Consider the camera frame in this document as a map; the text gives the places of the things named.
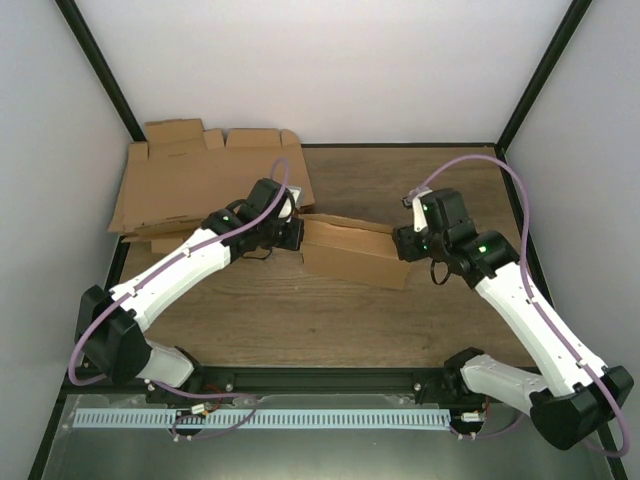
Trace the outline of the brown cardboard box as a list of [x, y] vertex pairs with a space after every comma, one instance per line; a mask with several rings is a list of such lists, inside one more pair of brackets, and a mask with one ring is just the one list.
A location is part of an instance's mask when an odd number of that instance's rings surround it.
[[392, 228], [359, 219], [307, 214], [301, 255], [312, 275], [402, 290], [411, 265], [399, 259]]

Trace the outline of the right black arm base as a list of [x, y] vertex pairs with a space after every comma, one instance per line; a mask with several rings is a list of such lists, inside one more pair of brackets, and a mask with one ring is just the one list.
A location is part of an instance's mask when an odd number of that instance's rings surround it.
[[484, 354], [475, 347], [466, 348], [447, 359], [441, 368], [414, 374], [416, 404], [438, 404], [446, 408], [481, 406], [485, 396], [466, 386], [461, 369], [471, 359]]

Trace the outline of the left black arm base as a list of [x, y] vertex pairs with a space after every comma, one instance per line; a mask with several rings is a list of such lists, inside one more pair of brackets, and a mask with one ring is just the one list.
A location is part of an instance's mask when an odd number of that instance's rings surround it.
[[[218, 367], [198, 367], [179, 390], [193, 394], [230, 393], [234, 389], [235, 375], [232, 370]], [[194, 405], [198, 399], [186, 398], [162, 388], [146, 394], [148, 404], [165, 404], [170, 407]]]

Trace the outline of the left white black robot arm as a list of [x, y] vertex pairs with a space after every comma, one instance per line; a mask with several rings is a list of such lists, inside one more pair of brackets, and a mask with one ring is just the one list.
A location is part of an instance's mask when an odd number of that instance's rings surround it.
[[296, 251], [304, 223], [295, 211], [301, 188], [269, 179], [256, 182], [245, 199], [211, 213], [182, 244], [133, 279], [103, 289], [86, 290], [80, 302], [76, 345], [68, 367], [88, 358], [103, 379], [116, 385], [133, 379], [168, 386], [181, 403], [196, 402], [204, 379], [183, 349], [146, 338], [152, 323], [176, 300], [206, 277], [257, 249]]

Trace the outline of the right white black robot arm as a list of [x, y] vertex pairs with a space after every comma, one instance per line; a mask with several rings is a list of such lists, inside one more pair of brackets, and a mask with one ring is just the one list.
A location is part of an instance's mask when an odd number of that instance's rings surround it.
[[424, 189], [402, 203], [413, 221], [392, 233], [399, 258], [445, 264], [502, 317], [538, 368], [531, 373], [468, 348], [445, 364], [451, 400], [465, 403], [476, 394], [497, 399], [527, 415], [559, 450], [620, 413], [634, 387], [631, 374], [608, 366], [572, 333], [509, 241], [494, 230], [477, 232], [458, 191]]

